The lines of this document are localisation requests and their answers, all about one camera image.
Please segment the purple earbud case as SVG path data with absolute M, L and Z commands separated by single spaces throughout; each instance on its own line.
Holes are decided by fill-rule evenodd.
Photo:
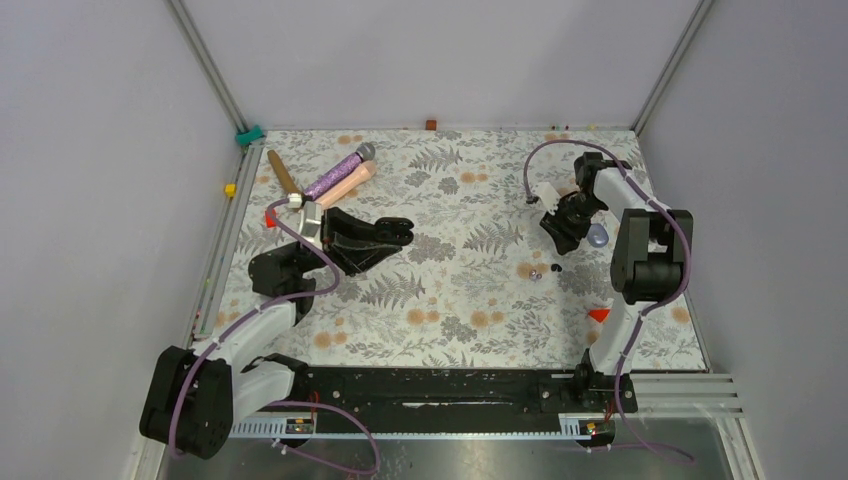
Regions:
M 592 223 L 586 236 L 587 242 L 594 248 L 603 248 L 609 243 L 609 234 L 600 223 Z

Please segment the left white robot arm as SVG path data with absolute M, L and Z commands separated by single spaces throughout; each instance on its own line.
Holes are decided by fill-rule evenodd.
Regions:
M 303 320 L 315 298 L 333 292 L 343 277 L 366 272 L 414 239 L 409 219 L 368 223 L 312 201 L 291 228 L 276 214 L 281 205 L 271 204 L 266 215 L 292 242 L 248 265 L 252 288 L 265 302 L 194 346 L 171 346 L 157 359 L 139 432 L 177 456 L 213 457 L 236 423 L 274 402 L 288 411 L 304 407 L 311 387 L 297 375 L 296 361 L 264 359 L 262 347 Z

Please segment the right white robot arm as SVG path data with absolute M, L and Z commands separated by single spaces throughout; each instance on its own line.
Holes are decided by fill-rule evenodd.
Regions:
M 540 225 L 560 255 L 588 238 L 597 213 L 610 212 L 619 222 L 610 264 L 613 306 L 600 337 L 575 367 L 571 387 L 579 407 L 597 412 L 624 392 L 646 316 L 680 296 L 688 284 L 693 217 L 652 198 L 626 162 L 586 152 L 574 169 L 576 191 L 562 196 L 542 182 L 529 195 L 544 206 Z

